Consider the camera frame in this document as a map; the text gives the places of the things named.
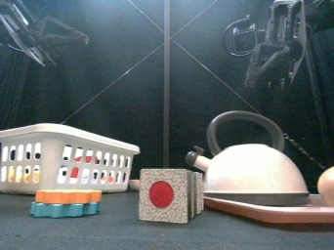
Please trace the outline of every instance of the pink tray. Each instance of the pink tray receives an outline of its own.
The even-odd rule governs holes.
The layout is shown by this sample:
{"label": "pink tray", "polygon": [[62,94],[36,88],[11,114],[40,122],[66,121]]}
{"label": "pink tray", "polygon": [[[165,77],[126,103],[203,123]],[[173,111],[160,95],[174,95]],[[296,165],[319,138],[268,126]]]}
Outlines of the pink tray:
{"label": "pink tray", "polygon": [[259,206],[208,198],[204,205],[227,213],[273,224],[332,224],[334,207],[328,207],[319,195],[309,196],[309,204],[293,207]]}

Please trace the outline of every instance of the black backdrop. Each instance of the black backdrop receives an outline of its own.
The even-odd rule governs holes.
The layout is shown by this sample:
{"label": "black backdrop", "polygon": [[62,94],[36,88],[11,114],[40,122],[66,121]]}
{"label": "black backdrop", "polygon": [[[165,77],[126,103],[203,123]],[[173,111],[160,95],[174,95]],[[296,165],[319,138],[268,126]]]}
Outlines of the black backdrop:
{"label": "black backdrop", "polygon": [[[295,82],[283,92],[277,86],[245,88],[249,57],[232,58],[223,50],[225,26],[251,15],[264,28],[271,2],[170,0],[166,21],[164,1],[26,1],[38,17],[50,16],[70,25],[88,35],[89,43],[61,48],[57,65],[46,67],[0,47],[0,129],[64,122],[137,145],[132,172],[137,178],[140,168],[162,167],[166,139],[168,166],[192,169],[184,157],[193,145],[207,148],[208,122],[219,113],[241,109],[272,119],[316,161],[331,166],[332,30],[311,38],[313,63],[303,61]],[[164,28],[170,35],[169,55]],[[247,122],[227,123],[217,137],[221,147],[269,144],[268,135]],[[285,154],[315,191],[321,170],[288,143]]]}

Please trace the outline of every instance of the toy block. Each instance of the toy block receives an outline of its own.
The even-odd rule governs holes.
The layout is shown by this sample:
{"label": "toy block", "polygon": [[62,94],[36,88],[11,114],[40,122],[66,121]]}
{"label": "toy block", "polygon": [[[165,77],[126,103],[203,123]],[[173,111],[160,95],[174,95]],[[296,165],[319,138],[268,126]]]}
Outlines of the toy block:
{"label": "toy block", "polygon": [[193,172],[195,176],[195,213],[200,214],[203,211],[203,175]]}
{"label": "toy block", "polygon": [[196,214],[197,175],[185,169],[141,169],[138,219],[185,224]]}
{"label": "toy block", "polygon": [[34,202],[44,204],[86,204],[100,200],[101,191],[89,189],[42,189],[34,195]]}
{"label": "toy block", "polygon": [[82,215],[94,215],[98,213],[98,202],[89,202],[88,204],[42,204],[30,203],[29,214],[34,217],[80,217]]}

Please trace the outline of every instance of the gray table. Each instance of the gray table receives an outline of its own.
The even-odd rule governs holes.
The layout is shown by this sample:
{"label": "gray table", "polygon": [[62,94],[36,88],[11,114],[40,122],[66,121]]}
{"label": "gray table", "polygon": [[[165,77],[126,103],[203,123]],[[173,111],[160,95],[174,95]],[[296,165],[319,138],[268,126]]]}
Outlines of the gray table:
{"label": "gray table", "polygon": [[0,194],[0,249],[332,249],[334,225],[268,225],[204,209],[186,225],[138,220],[136,192],[102,194],[97,215],[33,218],[32,195]]}

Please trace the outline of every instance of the white kettle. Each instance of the white kettle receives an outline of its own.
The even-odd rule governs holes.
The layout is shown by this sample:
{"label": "white kettle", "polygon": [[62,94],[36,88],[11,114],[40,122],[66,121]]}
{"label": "white kettle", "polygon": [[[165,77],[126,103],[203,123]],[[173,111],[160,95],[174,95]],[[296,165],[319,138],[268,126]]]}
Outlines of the white kettle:
{"label": "white kettle", "polygon": [[[216,143],[217,126],[228,120],[247,120],[269,133],[272,147],[260,144],[229,146]],[[195,146],[185,161],[204,172],[204,196],[256,205],[292,206],[308,203],[301,173],[281,153],[284,136],[277,125],[259,114],[229,111],[217,115],[207,128],[207,143],[212,159],[201,156]]]}

